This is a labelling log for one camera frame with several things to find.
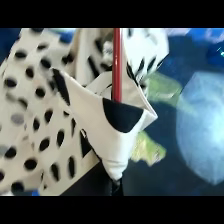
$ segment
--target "cloth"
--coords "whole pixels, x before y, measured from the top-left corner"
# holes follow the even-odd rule
[[[100,62],[102,55],[97,56],[92,42],[97,35],[88,35],[90,30],[80,32],[82,41],[76,51],[59,35],[39,28],[22,29],[3,62],[0,192],[38,188],[40,195],[60,195],[91,170],[98,157],[111,179],[120,179],[138,132],[157,118],[136,81],[141,72],[137,69],[134,75],[134,67],[126,63],[127,51],[122,55],[125,104],[102,96],[107,92],[105,84],[111,85],[112,73],[100,70],[93,77],[88,59],[97,61],[98,57]],[[80,50],[82,46],[88,51]],[[157,67],[160,59],[150,61],[151,67],[155,61]]]

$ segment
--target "polka dot fabric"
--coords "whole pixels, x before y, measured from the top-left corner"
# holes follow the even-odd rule
[[[100,67],[99,30],[78,34],[79,50],[47,30],[22,29],[0,67],[0,192],[60,195],[99,162],[95,153],[118,180],[137,133],[157,117],[127,74],[125,53],[126,104],[102,97],[112,75]]]

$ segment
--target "red stick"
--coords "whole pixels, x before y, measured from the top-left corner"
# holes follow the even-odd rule
[[[121,30],[114,28],[112,99],[121,102]]]

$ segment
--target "red straw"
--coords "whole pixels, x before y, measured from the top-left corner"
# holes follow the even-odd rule
[[[121,102],[121,31],[114,28],[112,99]]]

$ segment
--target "white fabric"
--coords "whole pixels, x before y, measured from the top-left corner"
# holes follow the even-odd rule
[[[82,29],[76,51],[71,45],[60,43],[60,37],[56,34],[45,30],[36,33],[31,29],[22,29],[20,40],[14,44],[8,59],[0,68],[0,192],[10,188],[38,188],[41,195],[63,193],[99,162],[93,150],[83,156],[82,130],[87,133],[88,142],[102,159],[108,175],[115,180],[122,177],[137,133],[152,123],[157,115],[139,85],[128,76],[128,60],[126,51],[123,51],[122,102],[135,107],[125,104],[118,107],[130,111],[130,116],[129,112],[126,114],[130,121],[131,114],[135,116],[135,113],[139,119],[128,131],[121,131],[119,127],[116,129],[116,125],[110,123],[106,106],[117,106],[102,98],[105,96],[110,99],[111,87],[108,86],[111,85],[112,73],[104,72],[100,67],[102,54],[93,43],[99,35],[99,29]],[[37,50],[43,44],[47,44],[47,47]],[[70,49],[76,54],[75,69],[74,62],[65,65],[62,60]],[[95,80],[87,63],[89,56],[92,56],[100,73]],[[43,59],[50,62],[49,68],[46,68],[46,60],[43,67]],[[27,75],[30,67],[32,78]],[[75,76],[78,82],[66,71],[71,72],[69,74]],[[63,81],[57,83],[57,78],[65,82],[70,105],[60,89]],[[56,86],[53,91],[49,82],[54,82]],[[28,103],[27,109],[21,106],[21,99]],[[47,120],[49,111],[52,115]],[[72,122],[75,122],[74,134]],[[63,139],[61,145],[58,137]],[[48,140],[49,145],[40,147]],[[75,175],[70,177],[68,161],[72,159]],[[52,175],[55,169],[58,175]]]

